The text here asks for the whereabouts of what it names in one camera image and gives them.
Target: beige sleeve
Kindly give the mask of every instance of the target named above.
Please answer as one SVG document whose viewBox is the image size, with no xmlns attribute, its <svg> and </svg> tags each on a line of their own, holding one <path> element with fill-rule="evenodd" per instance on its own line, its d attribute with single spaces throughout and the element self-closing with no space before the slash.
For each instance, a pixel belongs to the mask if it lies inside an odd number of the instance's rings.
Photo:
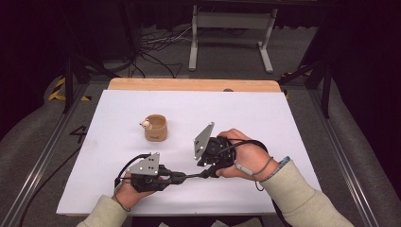
<svg viewBox="0 0 401 227">
<path fill-rule="evenodd" d="M 312 188 L 291 160 L 261 183 L 277 203 L 286 221 L 294 226 L 353 226 L 323 192 Z"/>
<path fill-rule="evenodd" d="M 107 196 L 101 196 L 92 213 L 77 227 L 121 227 L 127 212 Z"/>
</svg>

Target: white paper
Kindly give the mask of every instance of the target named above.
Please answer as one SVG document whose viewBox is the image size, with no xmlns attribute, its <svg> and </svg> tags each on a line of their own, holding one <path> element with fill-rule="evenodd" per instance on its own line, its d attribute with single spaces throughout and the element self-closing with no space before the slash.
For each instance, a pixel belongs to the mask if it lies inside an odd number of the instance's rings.
<svg viewBox="0 0 401 227">
<path fill-rule="evenodd" d="M 148 115 L 167 119 L 164 142 L 149 142 L 139 125 Z M 194 160 L 193 139 L 215 122 L 212 136 L 236 128 L 266 145 L 278 161 L 290 156 L 308 183 L 320 189 L 305 146 L 282 93 L 143 92 L 106 90 L 57 210 L 90 214 L 101 195 L 113 194 L 121 168 L 142 153 L 160 152 L 173 171 L 203 171 Z M 242 179 L 187 179 L 141 200 L 133 216 L 246 215 L 274 212 L 266 191 Z"/>
</svg>

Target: wooden cup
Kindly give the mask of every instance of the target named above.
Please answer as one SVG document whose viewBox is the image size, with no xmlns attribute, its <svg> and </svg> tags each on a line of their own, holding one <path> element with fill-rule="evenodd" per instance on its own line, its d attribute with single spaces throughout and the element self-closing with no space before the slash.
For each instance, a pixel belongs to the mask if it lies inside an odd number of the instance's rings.
<svg viewBox="0 0 401 227">
<path fill-rule="evenodd" d="M 151 129 L 145 130 L 145 138 L 151 142 L 162 142 L 167 139 L 167 120 L 163 115 L 153 114 L 146 118 Z"/>
</svg>

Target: metal bracket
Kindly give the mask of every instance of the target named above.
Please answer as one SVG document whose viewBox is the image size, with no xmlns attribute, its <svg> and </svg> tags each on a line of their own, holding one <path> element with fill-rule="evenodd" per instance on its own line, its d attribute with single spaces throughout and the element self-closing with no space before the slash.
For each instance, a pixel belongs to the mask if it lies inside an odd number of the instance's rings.
<svg viewBox="0 0 401 227">
<path fill-rule="evenodd" d="M 127 172 L 132 174 L 156 176 L 159 172 L 160 153 L 154 153 L 148 158 L 129 167 Z"/>
<path fill-rule="evenodd" d="M 195 160 L 198 161 L 206 151 L 207 143 L 209 142 L 214 126 L 215 122 L 210 122 L 210 124 L 194 139 Z"/>
</svg>

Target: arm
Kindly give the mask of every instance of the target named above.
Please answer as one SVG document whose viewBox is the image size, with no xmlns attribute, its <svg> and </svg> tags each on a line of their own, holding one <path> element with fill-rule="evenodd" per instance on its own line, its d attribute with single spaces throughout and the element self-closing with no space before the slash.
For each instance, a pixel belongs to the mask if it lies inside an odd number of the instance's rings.
<svg viewBox="0 0 401 227">
<path fill-rule="evenodd" d="M 130 176 L 130 173 L 127 173 L 124 178 Z M 124 180 L 111 198 L 101 196 L 88 218 L 77 227 L 120 227 L 131 208 L 141 199 L 153 193 L 138 193 L 131 186 L 129 180 Z"/>
<path fill-rule="evenodd" d="M 251 139 L 237 130 L 224 131 L 219 136 L 229 139 Z M 266 151 L 255 145 L 236 148 L 236 161 L 252 172 L 260 171 L 269 158 Z M 223 177 L 242 177 L 259 181 L 292 226 L 353 226 L 336 210 L 323 192 L 312 188 L 305 181 L 293 161 L 282 165 L 271 161 L 254 178 L 234 166 L 220 169 L 217 174 Z"/>
</svg>

